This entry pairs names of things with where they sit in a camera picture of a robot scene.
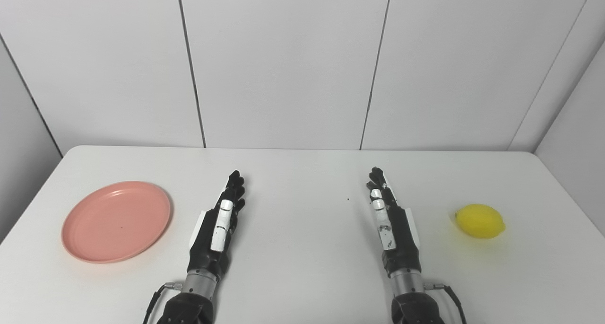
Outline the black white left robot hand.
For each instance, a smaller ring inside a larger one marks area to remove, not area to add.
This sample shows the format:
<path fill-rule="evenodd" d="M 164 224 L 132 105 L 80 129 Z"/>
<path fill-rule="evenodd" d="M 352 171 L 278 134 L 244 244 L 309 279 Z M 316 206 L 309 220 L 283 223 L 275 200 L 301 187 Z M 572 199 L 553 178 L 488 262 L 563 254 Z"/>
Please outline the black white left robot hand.
<path fill-rule="evenodd" d="M 233 171 L 214 207 L 199 215 L 190 239 L 188 271 L 206 270 L 218 279 L 224 277 L 230 264 L 229 246 L 245 205 L 244 182 L 240 171 Z"/>

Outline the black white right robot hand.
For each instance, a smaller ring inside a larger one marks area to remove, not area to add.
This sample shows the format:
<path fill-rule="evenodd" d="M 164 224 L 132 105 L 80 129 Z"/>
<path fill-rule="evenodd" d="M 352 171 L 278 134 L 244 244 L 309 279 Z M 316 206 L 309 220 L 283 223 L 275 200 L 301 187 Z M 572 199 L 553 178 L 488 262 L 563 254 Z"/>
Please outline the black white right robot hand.
<path fill-rule="evenodd" d="M 372 167 L 370 201 L 383 249 L 382 263 L 387 276 L 398 270 L 422 271 L 417 233 L 408 212 L 399 206 L 393 190 L 380 167 Z"/>

